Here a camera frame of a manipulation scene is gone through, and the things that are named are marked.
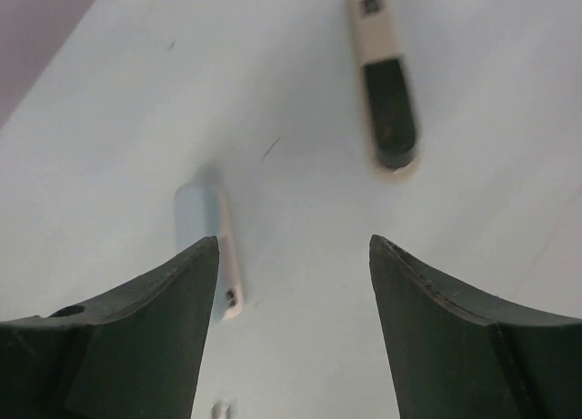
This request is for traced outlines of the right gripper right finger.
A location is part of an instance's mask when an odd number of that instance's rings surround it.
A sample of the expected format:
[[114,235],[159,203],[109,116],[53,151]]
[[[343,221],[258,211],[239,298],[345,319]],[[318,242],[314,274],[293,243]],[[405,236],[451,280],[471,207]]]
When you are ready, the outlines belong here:
[[514,304],[385,237],[369,270],[403,418],[578,418],[581,322]]

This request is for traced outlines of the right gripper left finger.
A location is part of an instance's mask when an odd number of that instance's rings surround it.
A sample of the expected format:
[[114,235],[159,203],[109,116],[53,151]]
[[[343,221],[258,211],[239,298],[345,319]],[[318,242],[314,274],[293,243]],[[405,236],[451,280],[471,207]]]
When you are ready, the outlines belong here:
[[212,313],[215,237],[103,294],[1,325],[4,418],[187,418]]

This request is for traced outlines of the beige black stapler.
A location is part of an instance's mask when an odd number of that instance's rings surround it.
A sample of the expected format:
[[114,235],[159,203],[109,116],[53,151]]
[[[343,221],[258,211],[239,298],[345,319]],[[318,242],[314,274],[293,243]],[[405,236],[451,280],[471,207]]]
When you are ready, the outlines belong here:
[[417,158],[418,127],[389,0],[347,0],[366,126],[377,165],[392,175]]

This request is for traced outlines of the small loose staple piece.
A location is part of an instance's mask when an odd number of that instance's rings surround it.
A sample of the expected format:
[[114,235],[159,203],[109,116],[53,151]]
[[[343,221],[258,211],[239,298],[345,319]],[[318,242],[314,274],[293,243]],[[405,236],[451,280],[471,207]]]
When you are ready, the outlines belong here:
[[231,410],[232,405],[227,402],[217,402],[213,408],[211,413],[212,419],[230,419],[231,418]]

